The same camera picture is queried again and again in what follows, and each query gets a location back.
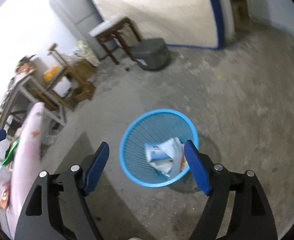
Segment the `green snack bag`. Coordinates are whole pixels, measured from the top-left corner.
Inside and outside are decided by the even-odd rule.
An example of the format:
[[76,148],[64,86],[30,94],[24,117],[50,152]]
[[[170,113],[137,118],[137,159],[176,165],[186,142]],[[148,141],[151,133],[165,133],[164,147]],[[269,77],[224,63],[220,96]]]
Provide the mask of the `green snack bag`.
[[19,144],[19,139],[16,139],[15,141],[13,141],[9,147],[9,149],[6,151],[6,155],[5,155],[5,158],[2,162],[2,165],[3,166],[6,166],[8,164],[10,164],[13,159],[14,159],[14,156],[15,156],[15,151],[16,151],[16,148]]

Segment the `clear plastic bag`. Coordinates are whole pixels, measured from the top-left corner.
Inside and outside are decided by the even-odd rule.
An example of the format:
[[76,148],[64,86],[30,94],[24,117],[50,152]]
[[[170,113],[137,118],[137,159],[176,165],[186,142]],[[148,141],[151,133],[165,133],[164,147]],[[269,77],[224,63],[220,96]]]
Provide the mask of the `clear plastic bag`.
[[147,163],[168,178],[176,177],[184,162],[183,146],[177,137],[162,143],[145,144]]

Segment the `blue white toothpaste box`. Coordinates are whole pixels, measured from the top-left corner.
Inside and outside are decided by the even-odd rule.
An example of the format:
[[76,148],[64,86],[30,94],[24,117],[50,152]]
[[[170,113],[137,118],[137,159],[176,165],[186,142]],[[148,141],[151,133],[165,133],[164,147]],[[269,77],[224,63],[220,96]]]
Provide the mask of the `blue white toothpaste box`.
[[171,157],[166,154],[157,144],[145,143],[145,156],[148,163],[156,161],[171,160]]

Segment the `blue plastic trash basket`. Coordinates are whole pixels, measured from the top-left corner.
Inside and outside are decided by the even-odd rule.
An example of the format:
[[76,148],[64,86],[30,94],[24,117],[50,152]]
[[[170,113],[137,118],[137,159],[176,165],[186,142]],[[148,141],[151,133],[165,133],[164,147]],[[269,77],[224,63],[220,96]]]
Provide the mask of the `blue plastic trash basket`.
[[179,111],[156,109],[141,115],[131,123],[119,145],[120,166],[126,176],[143,187],[165,187],[184,178],[190,171],[189,166],[174,178],[168,178],[148,164],[145,157],[146,143],[162,143],[177,137],[185,143],[192,140],[199,147],[200,140],[195,125]]

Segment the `pink table cover sheet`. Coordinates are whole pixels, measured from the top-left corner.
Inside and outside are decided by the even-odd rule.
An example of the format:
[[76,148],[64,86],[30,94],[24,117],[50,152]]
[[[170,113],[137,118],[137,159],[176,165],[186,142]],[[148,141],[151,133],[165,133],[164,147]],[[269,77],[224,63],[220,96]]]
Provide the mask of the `pink table cover sheet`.
[[40,145],[44,117],[44,104],[34,104],[25,119],[13,160],[9,206],[6,217],[11,236],[15,236],[16,225],[26,197],[41,171]]

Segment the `orange snack bag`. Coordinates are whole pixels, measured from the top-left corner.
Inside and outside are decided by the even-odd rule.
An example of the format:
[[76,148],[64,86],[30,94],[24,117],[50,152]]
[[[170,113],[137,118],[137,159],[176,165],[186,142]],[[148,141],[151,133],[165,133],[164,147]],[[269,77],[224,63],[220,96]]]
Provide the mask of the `orange snack bag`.
[[0,197],[0,206],[3,210],[6,210],[9,206],[9,200],[10,200],[10,187],[4,187],[1,197]]

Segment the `white cluttered side table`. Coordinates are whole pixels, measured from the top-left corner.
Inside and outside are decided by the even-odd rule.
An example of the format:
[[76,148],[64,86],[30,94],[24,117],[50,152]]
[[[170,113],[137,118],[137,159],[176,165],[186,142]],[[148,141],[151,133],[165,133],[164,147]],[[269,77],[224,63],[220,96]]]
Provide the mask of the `white cluttered side table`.
[[32,103],[38,103],[41,101],[35,96],[35,94],[39,95],[39,93],[41,93],[46,101],[52,101],[58,107],[57,114],[50,111],[48,108],[44,109],[44,113],[62,126],[66,125],[65,107],[34,78],[33,73],[35,71],[35,69],[29,71],[14,83],[13,89],[10,92],[0,115],[0,129],[3,129],[5,124],[7,124],[7,119],[12,115],[12,108],[20,94]]

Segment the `yellow plastic bag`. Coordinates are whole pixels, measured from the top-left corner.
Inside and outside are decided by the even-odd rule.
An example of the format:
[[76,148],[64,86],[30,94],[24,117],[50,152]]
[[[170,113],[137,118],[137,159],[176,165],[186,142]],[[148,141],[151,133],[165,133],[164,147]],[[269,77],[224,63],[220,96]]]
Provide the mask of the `yellow plastic bag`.
[[54,66],[52,68],[49,68],[48,70],[46,70],[43,74],[43,80],[48,83],[50,82],[55,75],[58,73],[58,71],[60,70],[61,66]]

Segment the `wooden chair black seat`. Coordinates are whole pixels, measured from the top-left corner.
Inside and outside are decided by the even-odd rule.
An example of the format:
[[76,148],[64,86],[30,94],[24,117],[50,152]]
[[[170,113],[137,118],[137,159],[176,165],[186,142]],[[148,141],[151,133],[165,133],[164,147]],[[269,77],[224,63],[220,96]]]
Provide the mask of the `wooden chair black seat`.
[[64,77],[67,79],[71,79],[72,81],[75,81],[78,85],[77,87],[82,86],[86,82],[90,82],[89,78],[94,76],[94,74],[96,73],[96,68],[83,57],[74,56],[69,61],[65,56],[63,56],[63,54],[58,52],[57,48],[58,44],[53,43],[48,48],[47,55],[54,57],[54,59],[59,63],[59,66],[61,66],[61,68],[55,75],[55,77],[49,82],[49,84],[46,87],[46,90],[49,91],[64,107],[71,111],[74,111],[78,104],[74,102],[71,98],[75,88],[71,89],[71,95],[60,96],[57,92],[54,91],[54,87]]

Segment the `grey refrigerator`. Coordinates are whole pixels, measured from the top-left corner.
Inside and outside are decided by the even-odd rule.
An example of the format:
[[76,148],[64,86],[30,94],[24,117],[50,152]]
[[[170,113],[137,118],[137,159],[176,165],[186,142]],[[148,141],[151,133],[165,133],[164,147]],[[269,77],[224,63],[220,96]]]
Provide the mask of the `grey refrigerator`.
[[107,57],[90,31],[103,19],[92,0],[50,0],[50,6],[78,41],[89,46],[99,59]]

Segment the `white foam box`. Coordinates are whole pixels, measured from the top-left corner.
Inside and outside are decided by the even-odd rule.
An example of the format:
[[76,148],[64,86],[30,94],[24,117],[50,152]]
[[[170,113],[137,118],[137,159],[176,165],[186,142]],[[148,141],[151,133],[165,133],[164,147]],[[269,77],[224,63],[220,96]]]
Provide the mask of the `white foam box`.
[[109,20],[106,20],[93,28],[89,34],[91,37],[96,37],[97,35],[103,33],[104,31],[114,27],[117,23],[119,23],[121,20],[123,20],[124,16],[113,16]]

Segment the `dark wooden stool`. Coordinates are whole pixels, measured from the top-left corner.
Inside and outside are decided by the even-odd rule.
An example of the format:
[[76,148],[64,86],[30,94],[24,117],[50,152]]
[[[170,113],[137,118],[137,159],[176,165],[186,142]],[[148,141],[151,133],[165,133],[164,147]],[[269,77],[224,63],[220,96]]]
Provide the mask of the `dark wooden stool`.
[[119,23],[117,23],[114,27],[104,31],[103,33],[97,35],[94,37],[96,41],[100,44],[100,46],[103,48],[107,56],[111,58],[111,60],[114,62],[114,64],[118,65],[119,62],[117,59],[113,56],[112,52],[107,48],[105,45],[106,42],[109,42],[113,39],[116,39],[121,47],[125,50],[126,54],[130,57],[132,61],[135,61],[135,59],[132,57],[130,52],[130,47],[126,44],[125,40],[123,39],[121,35],[121,30],[123,27],[129,27],[133,34],[135,35],[138,42],[142,40],[141,36],[139,35],[137,29],[135,28],[133,22],[125,16],[123,20],[121,20]]

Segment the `grey rice cooker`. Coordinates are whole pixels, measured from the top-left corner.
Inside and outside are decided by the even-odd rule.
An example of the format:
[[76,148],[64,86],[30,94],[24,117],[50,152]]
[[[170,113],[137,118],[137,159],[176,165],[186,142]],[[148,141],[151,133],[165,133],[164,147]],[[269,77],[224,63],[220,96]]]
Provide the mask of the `grey rice cooker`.
[[158,71],[170,62],[170,50],[163,38],[143,39],[130,49],[132,57],[140,68],[147,71]]

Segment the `white quilted mattress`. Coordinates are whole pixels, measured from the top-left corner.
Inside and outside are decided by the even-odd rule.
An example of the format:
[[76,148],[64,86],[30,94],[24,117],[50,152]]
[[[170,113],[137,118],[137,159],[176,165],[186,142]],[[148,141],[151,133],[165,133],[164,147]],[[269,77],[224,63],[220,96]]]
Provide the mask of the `white quilted mattress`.
[[104,20],[126,16],[143,37],[220,49],[235,34],[231,0],[93,0]]

